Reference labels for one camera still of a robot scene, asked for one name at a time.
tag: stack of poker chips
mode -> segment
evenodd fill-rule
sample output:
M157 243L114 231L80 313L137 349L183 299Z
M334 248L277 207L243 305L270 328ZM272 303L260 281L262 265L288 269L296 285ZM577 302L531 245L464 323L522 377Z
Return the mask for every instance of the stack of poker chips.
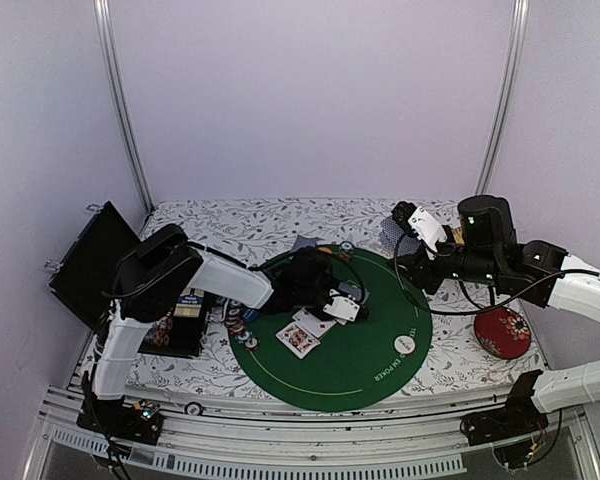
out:
M247 329L242 318L242 304L240 302L229 300L224 324L231 336L234 337L239 344L244 345L248 351L252 352L260 347L258 337Z

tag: white wall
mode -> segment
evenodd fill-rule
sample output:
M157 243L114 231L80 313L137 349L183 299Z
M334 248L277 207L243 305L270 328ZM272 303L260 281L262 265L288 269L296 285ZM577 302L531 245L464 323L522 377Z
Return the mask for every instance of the white wall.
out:
M65 383L85 338L44 261L62 258L89 203L142 220L92 3L0 2L0 480L22 468L46 388Z
M112 2L155 198L462 198L513 1Z
M509 199L520 241L545 239L600 266L600 1L531 2L490 193ZM553 368L600 359L600 325L529 313ZM587 413L600 448L600 404Z

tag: black cable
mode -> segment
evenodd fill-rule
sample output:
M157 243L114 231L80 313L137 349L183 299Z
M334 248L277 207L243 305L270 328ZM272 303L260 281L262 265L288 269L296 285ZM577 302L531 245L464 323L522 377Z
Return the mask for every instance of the black cable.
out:
M547 458L547 456L551 453L551 450L553 450L556 446L556 443L558 443L558 437L560 436L560 430L562 430L562 409L560 409L560 413L558 414L558 428L556 429L556 435L555 437L553 437L553 441L551 442L551 445L549 445L549 448L547 450L545 450L544 454L541 457L538 458L534 458L533 460L531 460L527 466L530 467L532 465L536 465L538 463L540 463L542 460L544 460L545 458Z
M489 305L492 307L496 304L496 291L492 286L489 286Z
M422 245L424 245L424 249L427 252L430 252L431 254L435 255L436 257L450 257L451 255L453 255L453 252L456 251L456 247L453 247L453 250L451 250L449 253L440 253L440 252L436 252L433 248L431 248L429 245L427 245L427 242L422 242Z
M194 248L197 248L198 250L202 250L202 251L213 253L214 255L217 255L218 257L224 258L225 260L227 260L227 261L229 261L231 263L235 263L236 265L239 265L242 268L247 268L247 266L244 263L242 263L240 260L238 260L237 258L233 258L231 255L229 255L227 253L224 253L224 252L221 252L220 250L216 250L213 247L207 247L206 245L194 242L192 240L189 240L188 244L191 245Z
M93 366L93 369L91 370L91 378L95 377L97 367L98 367L98 364L96 363ZM116 476L116 478L120 479L121 477L119 477L118 473L115 471L116 468L120 468L122 470L122 473L125 476L124 480L132 480L131 476L129 475L129 472L127 472L127 469L125 468L124 463L122 462L122 459L120 458L120 454L118 453L118 449L120 447L118 446L118 444L115 441L113 441L111 439L111 435L107 432L107 430L105 430L102 427L102 424L100 423L100 420L98 419L98 415L96 414L95 408L92 403L91 395L93 394L93 392L91 391L91 381L87 380L87 378L88 378L88 373L85 372L84 376L82 378L82 393L84 395L85 406L87 407L88 412L91 414L91 417L95 420L96 425L98 426L98 429L100 430L100 432L102 432L104 439L109 444L109 448L107 449L107 456L109 457L109 462L113 463L112 455L116 459L115 463L117 463L117 466L113 467L111 469L111 471Z
M483 309L484 307L482 305L480 305L479 303L476 303L470 296L469 296L469 292L467 292L467 288L464 286L464 282L463 281L459 281L458 282L460 284L460 291L462 292L462 294L464 295L464 298L466 298L467 300L469 300L469 303L471 303L471 305L473 305L476 308L479 309Z
M448 316L452 316L452 317L460 317L463 315L480 315L481 313L493 312L495 310L498 310L501 307L504 307L505 305L508 305L509 303L513 302L517 298L520 298L522 295L527 293L529 290L536 288L538 285L541 285L544 282L548 282L549 280L553 280L554 278L564 278L565 275L580 273L583 275L591 275L592 277L600 278L600 272L596 272L593 270L586 270L586 269L582 269L582 268L570 268L567 270L559 270L557 272L550 273L546 277L536 280L535 282L526 286L519 292L511 295L508 299L506 299L496 305L492 305L490 307L485 307L480 310L472 310L472 311L468 311L468 312L448 312L448 311L444 311L444 310L433 310L429 307L424 307L424 306L420 305L420 303L418 303L418 301L413 297L413 295L411 295L411 293L406 289L406 287L404 286L404 283L402 283L400 270L398 268L398 249L400 248L400 243L402 242L402 240L404 239L405 236L406 236L406 233L402 234L402 236L398 239L398 242L396 243L396 247L393 252L393 268L394 268L394 271L396 274L396 278L398 280L398 284L400 285L400 289L402 290L402 293L404 294L405 298L409 301L409 303L411 303L414 307L416 307L424 312L432 313L434 315L448 315Z
M249 267L249 270L252 270L254 272L259 272L262 270L271 270L271 268L275 267L277 264L279 264L283 260L293 257L299 251L300 250L294 250L293 252L289 251L289 252L282 253L279 256L264 262L262 265L257 265L255 267Z

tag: open case lid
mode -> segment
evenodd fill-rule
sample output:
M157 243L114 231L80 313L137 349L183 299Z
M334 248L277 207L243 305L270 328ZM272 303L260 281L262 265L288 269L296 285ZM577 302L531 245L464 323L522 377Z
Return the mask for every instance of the open case lid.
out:
M109 308L118 260L140 239L116 208L107 202L78 236L60 270L51 277L51 292L91 329Z

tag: poker chip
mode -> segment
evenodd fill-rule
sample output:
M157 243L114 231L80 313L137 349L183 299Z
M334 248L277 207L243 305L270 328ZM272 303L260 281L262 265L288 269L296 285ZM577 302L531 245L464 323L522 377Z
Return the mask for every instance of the poker chip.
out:
M229 311L227 312L227 318L236 318L236 317L240 317L240 309L239 308L231 308L229 309Z
M339 246L339 255L340 258L346 260L347 262L353 258L354 253L353 243L351 242L342 242Z
M260 340L255 335L251 335L251 337L244 342L244 346L248 352L255 352L258 348L260 348Z
M400 335L393 342L393 347L402 355L409 355L416 349L416 342L408 335Z
M255 322L259 315L260 312L258 310L247 308L242 314L242 320L244 320L245 323Z
M229 328L229 333L231 333L231 335L234 336L239 336L240 334L242 334L242 332L245 332L247 330L247 327L245 326L245 324L243 322L240 323L236 323L235 325L231 326Z
M240 332L237 336L236 336L236 340L238 341L238 343L240 344L245 344L247 343L247 341L249 341L249 339L253 337L253 334L247 330L246 328Z

